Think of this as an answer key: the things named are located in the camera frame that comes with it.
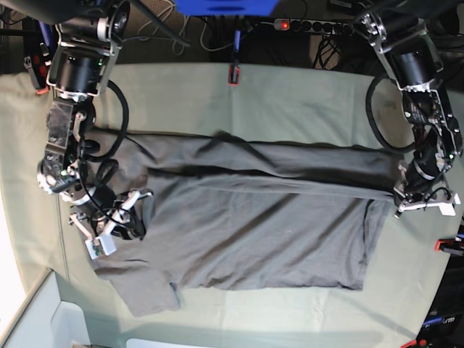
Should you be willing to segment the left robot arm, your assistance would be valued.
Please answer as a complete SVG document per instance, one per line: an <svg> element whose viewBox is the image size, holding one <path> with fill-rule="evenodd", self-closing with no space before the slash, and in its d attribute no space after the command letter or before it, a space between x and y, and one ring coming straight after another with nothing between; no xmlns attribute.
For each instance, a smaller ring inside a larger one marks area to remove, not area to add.
<svg viewBox="0 0 464 348"><path fill-rule="evenodd" d="M461 201L449 188L445 175L463 154L463 135L441 76L444 65L425 18L405 5L405 1L381 1L355 19L364 27L384 68L368 88L365 110L375 137L385 149L413 155L410 162L399 163L395 216L429 207L439 209L443 216L454 216ZM374 120L371 99L384 79L394 83L402 95L402 114L413 132L410 145L389 144Z"/></svg>

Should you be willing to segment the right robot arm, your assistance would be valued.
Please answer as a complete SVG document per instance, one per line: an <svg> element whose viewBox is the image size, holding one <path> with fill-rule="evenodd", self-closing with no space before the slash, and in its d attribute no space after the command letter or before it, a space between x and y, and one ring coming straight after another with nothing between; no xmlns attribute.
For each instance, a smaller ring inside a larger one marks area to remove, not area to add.
<svg viewBox="0 0 464 348"><path fill-rule="evenodd" d="M56 26L56 54L46 82L54 93L46 118L48 138L38 163L38 185L72 205L70 224L83 234L89 257L113 254L115 238L142 239L146 230L136 204L149 189L116 194L108 185L119 164L114 158L128 130L129 108L122 91L109 79L122 48L130 14L128 1L90 1L82 13ZM121 103L117 137L105 154L86 138L96 121L94 98L107 89Z"/></svg>

